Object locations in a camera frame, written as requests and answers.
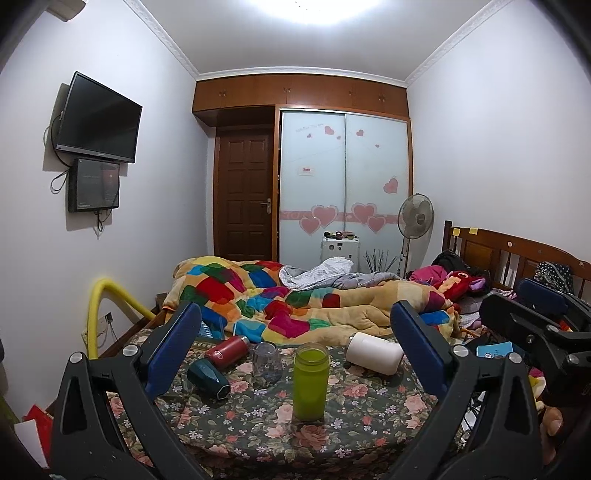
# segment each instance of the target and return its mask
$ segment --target red thermos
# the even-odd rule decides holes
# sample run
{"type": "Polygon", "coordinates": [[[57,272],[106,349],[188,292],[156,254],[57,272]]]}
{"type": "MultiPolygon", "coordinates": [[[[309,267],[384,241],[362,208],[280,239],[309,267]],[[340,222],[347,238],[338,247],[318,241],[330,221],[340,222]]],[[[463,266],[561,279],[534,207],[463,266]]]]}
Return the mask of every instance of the red thermos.
{"type": "Polygon", "coordinates": [[[210,348],[205,352],[205,358],[209,359],[216,367],[225,368],[245,356],[250,345],[250,341],[244,335],[235,335],[210,348]]]}

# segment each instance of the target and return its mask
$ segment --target ceiling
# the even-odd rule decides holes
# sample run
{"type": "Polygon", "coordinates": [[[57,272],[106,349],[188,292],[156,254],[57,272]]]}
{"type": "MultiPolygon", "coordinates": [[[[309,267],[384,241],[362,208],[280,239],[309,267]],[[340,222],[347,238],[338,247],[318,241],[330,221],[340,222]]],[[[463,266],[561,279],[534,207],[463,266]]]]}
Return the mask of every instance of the ceiling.
{"type": "Polygon", "coordinates": [[[256,4],[263,0],[141,1],[206,77],[226,70],[316,67],[400,81],[488,3],[365,0],[377,5],[355,17],[318,25],[272,16],[256,4]]]}

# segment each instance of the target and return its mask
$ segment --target crown molding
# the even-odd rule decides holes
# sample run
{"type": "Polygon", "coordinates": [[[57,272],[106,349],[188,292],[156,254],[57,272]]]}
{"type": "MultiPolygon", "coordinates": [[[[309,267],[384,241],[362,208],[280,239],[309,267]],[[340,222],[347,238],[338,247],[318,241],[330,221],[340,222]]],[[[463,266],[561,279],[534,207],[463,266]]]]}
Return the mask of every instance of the crown molding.
{"type": "Polygon", "coordinates": [[[475,29],[480,27],[490,17],[495,15],[503,7],[514,0],[492,0],[482,7],[470,20],[458,28],[445,42],[443,42],[427,59],[421,63],[406,79],[406,84],[411,85],[423,73],[441,60],[453,47],[458,45],[475,29]]]}
{"type": "Polygon", "coordinates": [[[235,77],[238,75],[253,75],[258,73],[311,73],[313,75],[332,75],[336,77],[351,77],[372,82],[387,83],[398,87],[406,87],[403,80],[397,80],[371,73],[354,72],[352,70],[324,69],[321,67],[253,67],[248,69],[220,70],[219,72],[208,72],[199,75],[197,80],[210,80],[221,77],[235,77]]]}
{"type": "Polygon", "coordinates": [[[164,46],[170,50],[170,53],[174,55],[174,58],[185,67],[191,77],[195,80],[199,80],[199,71],[195,68],[195,65],[191,63],[191,60],[183,53],[178,47],[171,36],[166,33],[162,25],[154,18],[150,11],[144,6],[139,0],[123,0],[126,5],[140,18],[142,22],[152,31],[154,35],[164,44],[164,46]]]}

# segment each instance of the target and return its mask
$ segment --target white wall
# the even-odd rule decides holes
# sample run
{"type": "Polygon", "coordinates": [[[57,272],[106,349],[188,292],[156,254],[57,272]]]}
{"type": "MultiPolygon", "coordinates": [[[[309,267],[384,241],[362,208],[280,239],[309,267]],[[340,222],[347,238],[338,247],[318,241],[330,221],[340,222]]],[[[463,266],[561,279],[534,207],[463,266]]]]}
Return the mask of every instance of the white wall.
{"type": "MultiPolygon", "coordinates": [[[[408,88],[415,191],[444,220],[591,261],[591,85],[545,15],[515,0],[408,88]]],[[[415,259],[413,266],[420,264],[415,259]]]]}
{"type": "MultiPolygon", "coordinates": [[[[69,355],[84,350],[98,278],[152,308],[176,264],[206,253],[207,136],[191,114],[194,87],[121,0],[90,0],[68,23],[43,14],[0,74],[0,383],[17,415],[51,403],[69,355]],[[93,214],[68,214],[65,191],[49,190],[61,165],[44,131],[76,70],[144,107],[137,162],[122,168],[121,206],[99,238],[93,214]]],[[[118,335],[131,327],[107,299],[99,314],[109,311],[118,335]]]]}

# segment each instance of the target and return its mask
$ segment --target white appliance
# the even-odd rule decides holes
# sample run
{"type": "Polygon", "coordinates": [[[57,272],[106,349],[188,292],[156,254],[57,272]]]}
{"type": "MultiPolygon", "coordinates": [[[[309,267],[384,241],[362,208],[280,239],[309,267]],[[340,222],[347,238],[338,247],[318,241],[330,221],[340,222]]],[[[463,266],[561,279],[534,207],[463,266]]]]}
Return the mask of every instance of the white appliance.
{"type": "Polygon", "coordinates": [[[323,262],[327,258],[345,257],[353,262],[351,272],[359,271],[359,238],[342,238],[337,240],[335,238],[322,239],[320,246],[320,260],[323,262]]]}

